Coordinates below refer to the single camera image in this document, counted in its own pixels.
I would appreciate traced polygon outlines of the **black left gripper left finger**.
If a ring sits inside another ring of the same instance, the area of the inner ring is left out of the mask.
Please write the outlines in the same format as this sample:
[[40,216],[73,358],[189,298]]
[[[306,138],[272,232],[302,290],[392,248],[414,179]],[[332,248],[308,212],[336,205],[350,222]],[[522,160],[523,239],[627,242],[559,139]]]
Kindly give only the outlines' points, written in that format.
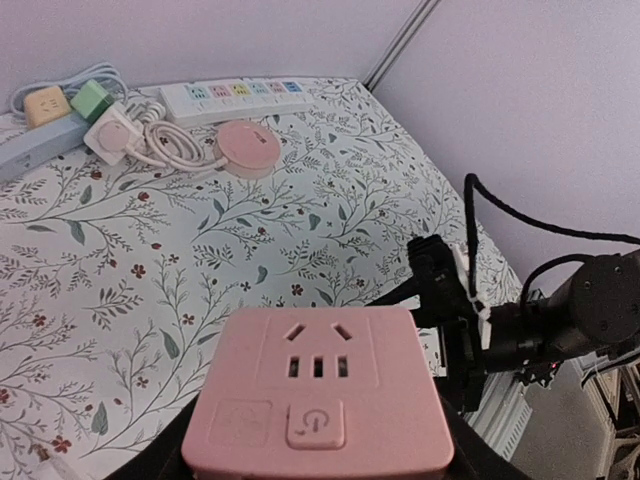
[[151,443],[106,476],[108,480],[194,480],[198,474],[182,454],[189,424],[200,394],[196,394]]

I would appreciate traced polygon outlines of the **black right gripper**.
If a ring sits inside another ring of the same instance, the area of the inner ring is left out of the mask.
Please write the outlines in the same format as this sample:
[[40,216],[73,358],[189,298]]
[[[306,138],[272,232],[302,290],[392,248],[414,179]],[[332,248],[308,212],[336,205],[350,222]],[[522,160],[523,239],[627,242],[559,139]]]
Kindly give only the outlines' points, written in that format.
[[[389,293],[372,301],[372,306],[398,305],[401,301],[419,295],[414,279],[409,279]],[[491,309],[491,342],[488,350],[480,345],[478,329],[466,319],[441,318],[432,307],[410,311],[418,329],[437,330],[440,347],[439,363],[445,374],[436,379],[439,393],[446,396],[459,412],[470,413],[479,409],[488,377],[492,374],[512,372],[515,379],[527,386],[550,384],[550,362],[539,358],[541,338],[526,330],[524,316],[517,302]]]

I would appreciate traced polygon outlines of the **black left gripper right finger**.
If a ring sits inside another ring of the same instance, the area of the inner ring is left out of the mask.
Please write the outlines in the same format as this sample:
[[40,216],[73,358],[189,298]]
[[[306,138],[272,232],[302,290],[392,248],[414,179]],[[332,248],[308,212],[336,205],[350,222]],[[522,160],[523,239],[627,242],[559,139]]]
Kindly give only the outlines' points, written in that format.
[[454,445],[446,480],[531,480],[531,477],[499,456],[459,415],[446,396],[439,394]]

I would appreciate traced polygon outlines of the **white plug adapter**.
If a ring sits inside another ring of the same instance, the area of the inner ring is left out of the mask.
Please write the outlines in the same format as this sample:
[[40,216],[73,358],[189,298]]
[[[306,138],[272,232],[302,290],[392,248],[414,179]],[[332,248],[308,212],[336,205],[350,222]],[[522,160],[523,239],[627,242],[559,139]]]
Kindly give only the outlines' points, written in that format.
[[41,444],[32,444],[30,453],[38,458],[34,470],[35,479],[41,480],[81,480],[82,476],[74,470],[61,456],[50,453]]

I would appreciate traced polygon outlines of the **light pink cube socket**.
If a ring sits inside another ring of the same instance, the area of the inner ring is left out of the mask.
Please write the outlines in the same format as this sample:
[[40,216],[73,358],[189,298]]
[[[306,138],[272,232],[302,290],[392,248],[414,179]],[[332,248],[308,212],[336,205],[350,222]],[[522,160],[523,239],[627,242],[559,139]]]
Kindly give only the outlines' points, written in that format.
[[407,309],[245,308],[181,453],[200,479],[441,479],[454,445]]

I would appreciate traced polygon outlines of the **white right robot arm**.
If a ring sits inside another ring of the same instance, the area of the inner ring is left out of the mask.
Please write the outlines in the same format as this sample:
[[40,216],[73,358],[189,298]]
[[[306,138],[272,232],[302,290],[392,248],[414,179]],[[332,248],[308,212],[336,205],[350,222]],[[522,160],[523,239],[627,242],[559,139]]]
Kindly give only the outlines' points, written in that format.
[[626,234],[580,231],[542,222],[492,194],[475,174],[464,181],[466,252],[438,235],[407,244],[411,277],[374,300],[398,305],[411,297],[419,329],[437,330],[445,376],[436,384],[461,413],[479,409],[492,374],[515,372],[548,384],[555,366],[594,353],[616,367],[638,358],[639,253],[573,253],[551,259],[526,278],[515,301],[492,306],[477,281],[479,232],[474,196],[546,232],[591,241],[639,244]]

